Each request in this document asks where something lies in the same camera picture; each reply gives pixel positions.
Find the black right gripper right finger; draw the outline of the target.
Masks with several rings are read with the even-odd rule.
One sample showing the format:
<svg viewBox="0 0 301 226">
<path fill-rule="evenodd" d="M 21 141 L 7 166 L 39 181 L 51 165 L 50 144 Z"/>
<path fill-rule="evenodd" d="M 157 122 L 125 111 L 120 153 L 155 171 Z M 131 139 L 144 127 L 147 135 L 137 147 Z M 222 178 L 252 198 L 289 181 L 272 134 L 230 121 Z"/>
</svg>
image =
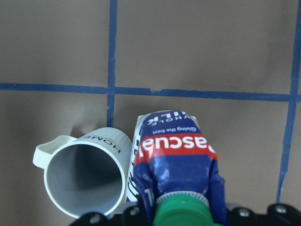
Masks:
<svg viewBox="0 0 301 226">
<path fill-rule="evenodd" d="M 256 213 L 237 203 L 227 203 L 229 226 L 299 226 L 301 211 L 285 203 L 275 203 L 267 207 L 264 214 Z"/>
</svg>

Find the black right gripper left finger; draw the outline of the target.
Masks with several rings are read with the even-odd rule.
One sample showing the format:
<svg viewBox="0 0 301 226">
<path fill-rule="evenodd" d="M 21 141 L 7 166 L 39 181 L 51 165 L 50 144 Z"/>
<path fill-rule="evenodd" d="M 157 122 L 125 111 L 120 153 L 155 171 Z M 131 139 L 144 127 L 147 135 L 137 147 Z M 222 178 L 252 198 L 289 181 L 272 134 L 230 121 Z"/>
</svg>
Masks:
<svg viewBox="0 0 301 226">
<path fill-rule="evenodd" d="M 140 203 L 124 203 L 117 207 L 112 216 L 100 212 L 88 212 L 70 226 L 148 226 L 145 209 Z"/>
</svg>

